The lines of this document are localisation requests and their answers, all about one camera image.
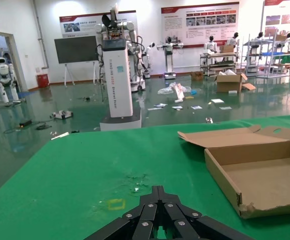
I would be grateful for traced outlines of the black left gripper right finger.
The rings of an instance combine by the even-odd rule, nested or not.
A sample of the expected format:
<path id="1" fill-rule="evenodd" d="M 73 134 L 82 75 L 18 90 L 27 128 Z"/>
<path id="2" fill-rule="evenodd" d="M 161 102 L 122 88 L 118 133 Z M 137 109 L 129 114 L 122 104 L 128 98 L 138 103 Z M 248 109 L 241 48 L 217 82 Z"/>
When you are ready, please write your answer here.
<path id="1" fill-rule="evenodd" d="M 250 240 L 251 237 L 183 205 L 175 194 L 159 187 L 159 221 L 168 239 Z"/>

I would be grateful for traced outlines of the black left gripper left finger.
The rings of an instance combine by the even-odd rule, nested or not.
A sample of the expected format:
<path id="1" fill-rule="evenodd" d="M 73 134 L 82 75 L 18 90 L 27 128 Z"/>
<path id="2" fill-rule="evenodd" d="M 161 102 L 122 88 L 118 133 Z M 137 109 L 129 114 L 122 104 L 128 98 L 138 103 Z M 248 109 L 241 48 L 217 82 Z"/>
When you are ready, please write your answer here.
<path id="1" fill-rule="evenodd" d="M 159 199 L 159 187 L 153 186 L 150 194 L 140 197 L 138 206 L 87 236 L 86 239 L 155 240 L 159 228 L 156 219 Z"/>

